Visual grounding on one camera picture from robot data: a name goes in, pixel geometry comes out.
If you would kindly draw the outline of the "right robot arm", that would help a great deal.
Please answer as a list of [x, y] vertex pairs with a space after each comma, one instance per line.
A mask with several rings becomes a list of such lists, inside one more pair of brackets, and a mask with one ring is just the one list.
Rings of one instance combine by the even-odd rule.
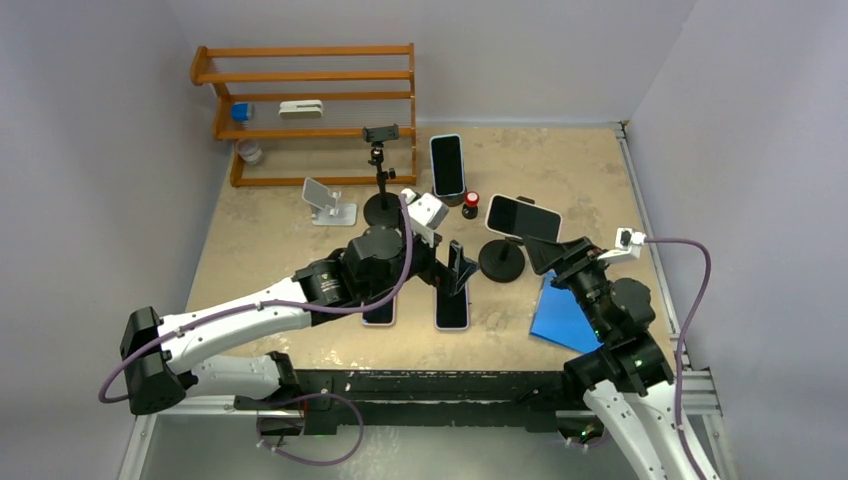
[[522, 242], [535, 273], [570, 291], [599, 347], [565, 363], [561, 392], [587, 406], [641, 479], [716, 479], [719, 474], [682, 405], [681, 363], [670, 364], [649, 331], [656, 314], [650, 289], [632, 278], [611, 281], [607, 268], [640, 256], [649, 238], [620, 228], [612, 249], [586, 237]]

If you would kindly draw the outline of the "silver folding phone stand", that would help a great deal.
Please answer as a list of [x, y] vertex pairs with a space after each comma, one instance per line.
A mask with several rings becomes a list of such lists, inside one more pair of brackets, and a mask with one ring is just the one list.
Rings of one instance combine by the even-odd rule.
[[332, 191], [316, 179], [307, 177], [302, 187], [302, 199], [310, 206], [315, 226], [352, 227], [357, 223], [357, 205], [340, 201], [341, 192]]

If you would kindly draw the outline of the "pink case smartphone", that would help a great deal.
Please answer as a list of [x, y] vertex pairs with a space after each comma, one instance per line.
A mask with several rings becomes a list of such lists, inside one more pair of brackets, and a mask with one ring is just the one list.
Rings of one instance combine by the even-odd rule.
[[391, 300], [379, 308], [364, 312], [361, 323], [366, 327], [389, 327], [395, 323], [396, 301]]

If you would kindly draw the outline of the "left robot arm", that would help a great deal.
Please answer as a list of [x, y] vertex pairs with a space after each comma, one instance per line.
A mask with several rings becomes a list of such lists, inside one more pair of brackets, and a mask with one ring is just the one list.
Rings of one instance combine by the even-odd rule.
[[226, 351], [262, 337], [317, 327], [386, 306], [418, 278], [446, 297], [463, 293], [478, 264], [463, 246], [436, 256], [440, 237], [406, 228], [371, 227], [329, 256], [258, 292], [204, 310], [160, 315], [142, 307], [129, 315], [120, 343], [123, 401], [134, 415], [159, 413], [193, 396], [237, 394], [284, 409], [298, 382], [280, 353], [237, 359]]

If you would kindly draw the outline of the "white case smartphone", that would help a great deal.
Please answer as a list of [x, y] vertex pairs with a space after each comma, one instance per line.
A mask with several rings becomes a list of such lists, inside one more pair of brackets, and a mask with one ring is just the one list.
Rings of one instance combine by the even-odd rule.
[[494, 194], [488, 205], [485, 227], [507, 237], [531, 236], [556, 242], [562, 216], [553, 210], [517, 198]]

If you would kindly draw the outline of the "black phone stand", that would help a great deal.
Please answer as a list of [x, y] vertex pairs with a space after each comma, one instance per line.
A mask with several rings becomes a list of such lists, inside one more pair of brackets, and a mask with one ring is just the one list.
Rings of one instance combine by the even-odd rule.
[[483, 275], [497, 283], [517, 280], [524, 271], [525, 258], [521, 251], [520, 235], [516, 233], [517, 218], [521, 208], [535, 201], [523, 196], [517, 198], [493, 194], [488, 205], [485, 227], [502, 239], [486, 243], [480, 250], [478, 261]]
[[370, 197], [364, 204], [364, 219], [369, 226], [397, 228], [399, 226], [400, 199], [397, 194], [388, 192], [386, 189], [388, 181], [396, 178], [396, 173], [392, 168], [385, 170], [383, 162], [384, 143], [400, 138], [399, 126], [392, 124], [384, 127], [364, 127], [362, 136], [363, 140], [371, 146], [368, 163], [376, 168], [375, 178], [378, 186], [378, 193]]

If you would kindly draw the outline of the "lavender case smartphone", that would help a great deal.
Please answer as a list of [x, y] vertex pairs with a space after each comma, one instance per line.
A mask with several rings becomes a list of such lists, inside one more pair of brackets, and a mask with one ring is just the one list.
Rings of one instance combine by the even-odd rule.
[[435, 291], [434, 325], [440, 331], [463, 331], [470, 326], [468, 287], [455, 295]]

